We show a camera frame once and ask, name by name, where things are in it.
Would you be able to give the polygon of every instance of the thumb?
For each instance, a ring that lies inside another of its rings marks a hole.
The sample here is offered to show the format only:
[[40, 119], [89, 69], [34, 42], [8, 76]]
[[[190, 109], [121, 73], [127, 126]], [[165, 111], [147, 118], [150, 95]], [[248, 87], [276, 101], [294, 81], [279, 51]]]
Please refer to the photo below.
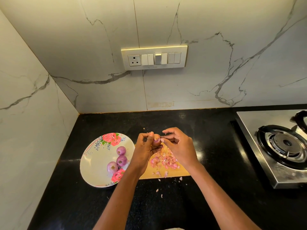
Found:
[[154, 139], [153, 134], [154, 134], [153, 131], [149, 132], [145, 146], [147, 146], [147, 147], [151, 146], [151, 144], [153, 143], [153, 139]]
[[170, 141], [169, 141], [168, 139], [166, 139], [166, 138], [161, 138], [160, 140], [161, 140], [161, 142], [165, 143], [165, 145], [166, 145], [171, 151], [173, 151], [175, 145], [174, 145], [172, 142], [170, 142]]

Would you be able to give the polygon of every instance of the floral plate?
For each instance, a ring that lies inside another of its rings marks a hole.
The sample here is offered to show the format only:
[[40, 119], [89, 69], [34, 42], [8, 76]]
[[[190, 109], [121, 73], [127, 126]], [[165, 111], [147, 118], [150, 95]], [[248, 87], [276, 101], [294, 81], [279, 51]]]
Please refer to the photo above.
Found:
[[[109, 174], [106, 166], [118, 158], [116, 149], [119, 146], [126, 148], [125, 156], [128, 163], [114, 174]], [[80, 161], [82, 178], [95, 187], [109, 187], [120, 181], [127, 169], [134, 151], [132, 140], [121, 133], [108, 133], [95, 139], [84, 151]]]

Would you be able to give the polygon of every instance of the person's right hand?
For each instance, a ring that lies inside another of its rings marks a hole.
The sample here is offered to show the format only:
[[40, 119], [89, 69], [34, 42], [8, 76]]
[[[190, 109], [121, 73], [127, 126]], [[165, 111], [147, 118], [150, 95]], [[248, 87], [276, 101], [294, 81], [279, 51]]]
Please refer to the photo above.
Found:
[[172, 151], [180, 164], [188, 169], [189, 166], [195, 166], [199, 163], [191, 137], [188, 137], [177, 127], [167, 128], [162, 132], [165, 134], [171, 133], [162, 135], [161, 142], [165, 143]]

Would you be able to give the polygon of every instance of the onion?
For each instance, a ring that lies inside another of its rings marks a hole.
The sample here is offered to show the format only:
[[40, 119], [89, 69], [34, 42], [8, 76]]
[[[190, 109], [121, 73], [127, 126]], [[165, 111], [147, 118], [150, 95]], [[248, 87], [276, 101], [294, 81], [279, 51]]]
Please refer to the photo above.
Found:
[[125, 155], [126, 153], [126, 148], [124, 146], [119, 146], [117, 149], [116, 149], [116, 152], [118, 155]]
[[111, 161], [107, 166], [106, 170], [109, 174], [114, 174], [118, 170], [118, 165], [115, 161]]
[[161, 140], [160, 140], [160, 138], [161, 138], [161, 136], [160, 135], [158, 135], [158, 134], [154, 134], [154, 136], [153, 136], [154, 138], [154, 141], [153, 141], [153, 146], [155, 146], [155, 147], [157, 147], [157, 146], [159, 146], [160, 144], [161, 144]]
[[124, 165], [127, 164], [127, 158], [124, 156], [124, 155], [121, 155], [119, 156], [117, 159], [116, 159], [116, 162], [119, 166], [123, 167]]

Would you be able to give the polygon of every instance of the black pan support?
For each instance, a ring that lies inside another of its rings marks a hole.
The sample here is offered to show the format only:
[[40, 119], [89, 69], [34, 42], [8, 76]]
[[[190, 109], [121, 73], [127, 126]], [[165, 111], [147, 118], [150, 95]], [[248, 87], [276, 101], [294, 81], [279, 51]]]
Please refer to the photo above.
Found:
[[267, 143], [266, 140], [266, 133], [270, 132], [272, 134], [276, 134], [277, 132], [275, 130], [282, 130], [289, 134], [298, 136], [295, 132], [291, 131], [290, 129], [278, 125], [267, 125], [262, 126], [257, 131], [257, 140], [259, 145], [263, 148], [264, 151], [267, 152], [274, 160], [279, 162], [280, 164], [287, 166], [292, 169], [298, 169], [298, 170], [304, 170], [307, 169], [307, 162], [294, 162], [287, 160], [286, 158], [278, 155]]
[[307, 111], [302, 110], [297, 112], [294, 116], [294, 120], [299, 128], [301, 128], [307, 134], [307, 125], [304, 121], [304, 118], [307, 117]]

